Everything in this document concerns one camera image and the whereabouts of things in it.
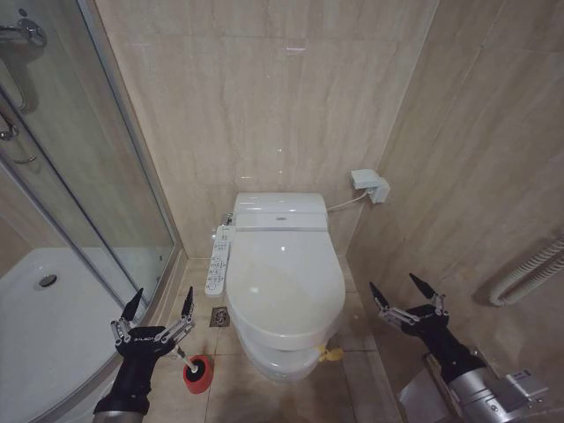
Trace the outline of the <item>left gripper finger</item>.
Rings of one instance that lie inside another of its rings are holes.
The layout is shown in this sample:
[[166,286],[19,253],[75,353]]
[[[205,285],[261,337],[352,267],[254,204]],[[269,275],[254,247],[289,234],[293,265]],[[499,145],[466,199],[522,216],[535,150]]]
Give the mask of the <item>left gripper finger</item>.
[[133,321],[139,303],[143,297],[143,288],[140,288],[134,297],[125,305],[125,308],[118,320],[110,322],[110,328],[116,344],[129,343],[131,341],[131,322]]
[[180,319],[158,334],[158,342],[163,345],[173,342],[176,345],[182,341],[194,327],[193,308],[193,287],[191,286],[183,303]]

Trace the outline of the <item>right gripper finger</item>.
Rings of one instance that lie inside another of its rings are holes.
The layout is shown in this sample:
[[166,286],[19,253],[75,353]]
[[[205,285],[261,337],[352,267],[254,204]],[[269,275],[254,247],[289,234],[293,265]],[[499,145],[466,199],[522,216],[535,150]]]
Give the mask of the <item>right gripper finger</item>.
[[370,290],[374,297],[374,302],[379,309],[379,316],[386,323],[392,326],[401,326],[403,323],[412,325],[412,316],[407,312],[391,307],[379,289],[372,283],[369,283]]
[[421,294],[430,301],[430,304],[434,306],[434,312],[437,315],[448,315],[449,312],[445,308],[445,295],[437,293],[427,282],[419,278],[413,273],[409,274],[412,282],[421,292]]

